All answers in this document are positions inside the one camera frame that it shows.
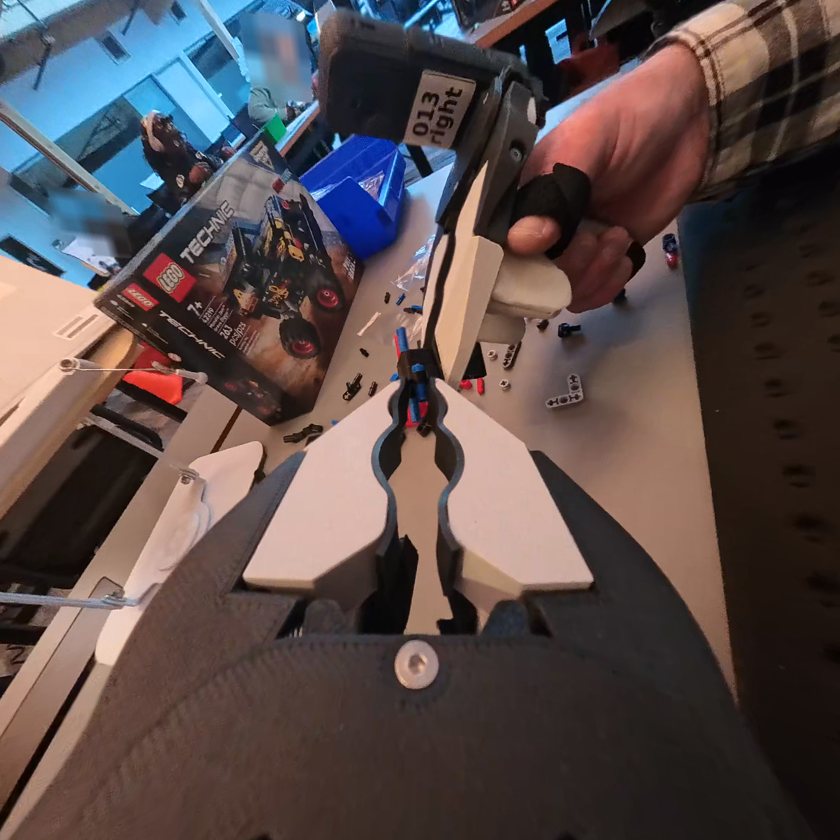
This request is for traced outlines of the toy set cardboard box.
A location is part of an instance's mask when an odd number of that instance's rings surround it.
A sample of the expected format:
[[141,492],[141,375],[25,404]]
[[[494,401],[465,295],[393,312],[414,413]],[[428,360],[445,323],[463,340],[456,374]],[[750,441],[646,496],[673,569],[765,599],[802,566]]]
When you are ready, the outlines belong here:
[[262,132],[93,304],[274,426],[315,406],[363,272]]

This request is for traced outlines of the person's right hand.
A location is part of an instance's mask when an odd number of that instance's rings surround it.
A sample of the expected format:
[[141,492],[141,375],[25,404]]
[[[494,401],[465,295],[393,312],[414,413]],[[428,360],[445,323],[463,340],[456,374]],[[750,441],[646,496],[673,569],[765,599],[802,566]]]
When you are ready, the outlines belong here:
[[687,203],[706,167],[708,95],[700,63],[679,43],[657,50],[585,101],[539,141],[521,174],[527,184],[556,164],[587,174],[584,215],[555,264],[570,281],[568,309],[610,304],[630,280],[633,242],[655,238]]

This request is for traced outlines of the grey desk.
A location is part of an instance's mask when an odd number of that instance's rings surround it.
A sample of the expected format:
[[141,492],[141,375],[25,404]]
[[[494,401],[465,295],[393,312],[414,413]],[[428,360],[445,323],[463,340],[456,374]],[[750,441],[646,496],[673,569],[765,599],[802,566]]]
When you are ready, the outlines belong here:
[[[364,404],[340,407],[344,383],[358,371],[380,387],[394,372],[393,345],[357,337],[383,312],[383,297],[434,231],[448,168],[408,187],[395,243],[366,265],[361,289],[322,386],[313,418],[268,427],[206,387],[193,397],[165,455],[190,464],[202,455],[260,442],[269,472],[296,450],[282,437],[308,423],[325,427]],[[712,508],[686,290],[670,272],[657,241],[621,306],[564,315],[583,335],[558,340],[528,327],[511,373],[488,364],[486,392],[468,395],[530,449],[542,451],[640,543],[684,598],[733,686],[732,655]],[[370,353],[361,355],[359,348]],[[578,374],[582,403],[550,411],[546,400]],[[129,549],[141,549],[177,476],[152,468],[120,520],[71,591],[76,597],[113,592],[130,572]]]

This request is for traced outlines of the black dimpled panel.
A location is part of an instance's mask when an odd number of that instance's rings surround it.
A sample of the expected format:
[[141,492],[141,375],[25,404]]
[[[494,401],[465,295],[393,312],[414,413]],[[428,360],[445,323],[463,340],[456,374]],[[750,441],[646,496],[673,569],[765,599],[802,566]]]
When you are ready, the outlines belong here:
[[838,145],[678,229],[740,706],[838,838]]

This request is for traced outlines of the white book stand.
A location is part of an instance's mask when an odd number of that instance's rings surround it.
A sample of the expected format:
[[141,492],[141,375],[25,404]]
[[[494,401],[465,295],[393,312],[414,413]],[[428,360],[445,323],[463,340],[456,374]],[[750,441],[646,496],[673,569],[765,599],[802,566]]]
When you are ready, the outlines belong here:
[[[93,360],[68,357],[53,364],[6,410],[2,417],[2,517],[8,517],[26,489],[58,449],[81,427],[97,427],[152,457],[177,476],[141,549],[129,549],[129,575],[121,584],[123,595],[112,596],[120,605],[99,605],[123,616],[109,618],[99,636],[96,659],[117,662],[155,590],[197,541],[242,501],[265,462],[263,444],[251,442],[205,454],[187,464],[170,460],[159,449],[122,432],[106,417],[92,412],[101,398],[106,377],[128,368],[102,366]],[[23,526],[16,537],[2,526],[2,579],[41,583],[69,589],[89,563],[84,549],[92,549],[93,525],[111,495],[125,485],[111,469],[95,479],[87,491],[73,490],[68,503],[45,502],[44,510]]]

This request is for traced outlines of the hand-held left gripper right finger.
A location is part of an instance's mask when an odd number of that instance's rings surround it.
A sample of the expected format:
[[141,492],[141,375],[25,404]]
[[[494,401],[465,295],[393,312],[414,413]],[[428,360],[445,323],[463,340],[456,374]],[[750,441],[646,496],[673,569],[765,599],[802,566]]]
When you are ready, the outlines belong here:
[[432,380],[441,632],[475,632],[501,602],[585,592],[594,576],[527,446],[452,386]]

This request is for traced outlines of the black blue toy brick assembly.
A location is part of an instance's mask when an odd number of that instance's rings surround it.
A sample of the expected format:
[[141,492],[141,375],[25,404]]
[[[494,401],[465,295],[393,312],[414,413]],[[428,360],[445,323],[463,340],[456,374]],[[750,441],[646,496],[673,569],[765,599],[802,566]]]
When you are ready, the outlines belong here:
[[396,351],[396,372],[393,381],[402,385],[406,399],[405,427],[416,430],[425,438],[432,432],[432,418],[429,416],[428,386],[438,372],[432,352],[421,342],[411,344],[405,327],[398,327],[394,333]]

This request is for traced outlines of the clear plastic bag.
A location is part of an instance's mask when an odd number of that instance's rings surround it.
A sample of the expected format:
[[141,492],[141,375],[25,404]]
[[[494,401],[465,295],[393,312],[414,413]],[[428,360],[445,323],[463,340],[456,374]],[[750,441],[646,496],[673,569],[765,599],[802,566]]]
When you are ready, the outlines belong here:
[[393,343],[396,331],[405,326],[402,311],[376,312],[356,333],[365,342]]
[[435,247],[435,236],[430,237],[411,257],[410,265],[392,282],[402,292],[425,287],[427,269]]

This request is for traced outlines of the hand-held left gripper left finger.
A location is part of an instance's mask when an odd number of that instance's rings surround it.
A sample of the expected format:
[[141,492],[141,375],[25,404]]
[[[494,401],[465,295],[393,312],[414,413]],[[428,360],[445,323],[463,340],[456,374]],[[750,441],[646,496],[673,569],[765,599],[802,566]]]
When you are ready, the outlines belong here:
[[250,588],[336,602],[366,632],[403,632],[417,552],[400,540],[389,478],[404,383],[392,382],[303,452],[243,572]]

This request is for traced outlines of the orange cone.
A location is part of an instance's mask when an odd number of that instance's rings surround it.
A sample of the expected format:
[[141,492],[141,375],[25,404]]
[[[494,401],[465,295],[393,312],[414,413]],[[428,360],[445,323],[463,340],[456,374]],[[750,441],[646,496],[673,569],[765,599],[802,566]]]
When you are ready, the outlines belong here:
[[173,373],[134,369],[122,378],[121,384],[140,388],[173,406],[177,406],[184,396],[183,378]]

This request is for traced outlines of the small blue bin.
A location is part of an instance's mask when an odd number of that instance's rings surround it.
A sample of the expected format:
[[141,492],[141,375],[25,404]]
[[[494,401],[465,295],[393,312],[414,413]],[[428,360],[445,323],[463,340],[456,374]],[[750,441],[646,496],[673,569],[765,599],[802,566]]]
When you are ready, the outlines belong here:
[[300,182],[353,253],[367,260],[396,238],[405,167],[395,143],[354,135],[302,175]]

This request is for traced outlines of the person's right forearm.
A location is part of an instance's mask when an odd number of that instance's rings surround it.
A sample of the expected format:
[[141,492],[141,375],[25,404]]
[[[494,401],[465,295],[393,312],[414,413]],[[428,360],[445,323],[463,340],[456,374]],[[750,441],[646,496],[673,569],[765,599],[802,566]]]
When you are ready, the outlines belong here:
[[719,2],[657,38],[680,45],[707,90],[707,162],[691,202],[734,191],[838,137],[839,2]]

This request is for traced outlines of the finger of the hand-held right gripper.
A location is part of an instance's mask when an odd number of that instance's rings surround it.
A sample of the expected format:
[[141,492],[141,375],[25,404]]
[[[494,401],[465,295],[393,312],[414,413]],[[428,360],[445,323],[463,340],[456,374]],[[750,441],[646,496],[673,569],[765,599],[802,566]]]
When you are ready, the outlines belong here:
[[499,243],[475,232],[488,170],[489,164],[484,163],[458,214],[454,252],[435,325],[439,366],[450,387],[466,378],[476,342],[509,342],[508,318],[491,314],[489,326],[483,326],[504,256]]
[[454,240],[452,235],[449,233],[437,233],[427,267],[423,298],[422,347],[425,349],[430,348],[434,344],[434,330],[453,252]]

